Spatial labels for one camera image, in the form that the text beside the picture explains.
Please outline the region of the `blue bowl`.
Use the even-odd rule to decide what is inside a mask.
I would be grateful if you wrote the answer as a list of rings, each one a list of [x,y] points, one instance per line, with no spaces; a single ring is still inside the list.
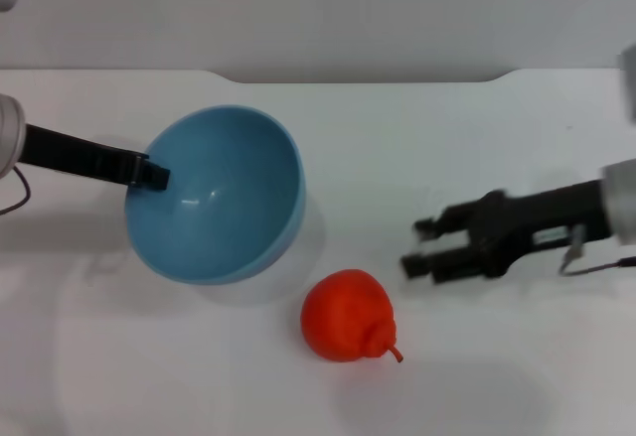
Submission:
[[[131,188],[129,241],[154,272],[197,285],[257,275],[301,227],[306,182],[298,148],[276,119],[223,105],[175,122],[149,145],[170,172],[162,192]]]

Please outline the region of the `orange fruit with stem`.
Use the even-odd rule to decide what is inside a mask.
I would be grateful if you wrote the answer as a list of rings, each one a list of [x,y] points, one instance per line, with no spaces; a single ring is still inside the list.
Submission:
[[[307,294],[302,336],[319,357],[337,363],[392,354],[400,363],[394,307],[384,287],[359,269],[335,272]]]

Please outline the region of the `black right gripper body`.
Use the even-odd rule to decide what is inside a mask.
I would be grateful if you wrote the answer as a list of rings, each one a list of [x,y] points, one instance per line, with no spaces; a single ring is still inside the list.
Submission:
[[[498,278],[527,254],[569,246],[578,225],[590,241],[610,236],[598,180],[525,197],[490,192],[477,201],[470,243],[481,273]]]

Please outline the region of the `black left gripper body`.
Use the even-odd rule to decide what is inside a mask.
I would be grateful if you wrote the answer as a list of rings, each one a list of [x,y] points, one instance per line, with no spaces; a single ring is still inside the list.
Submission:
[[[144,183],[147,156],[26,125],[26,138],[19,161],[40,168],[64,172],[125,186]]]

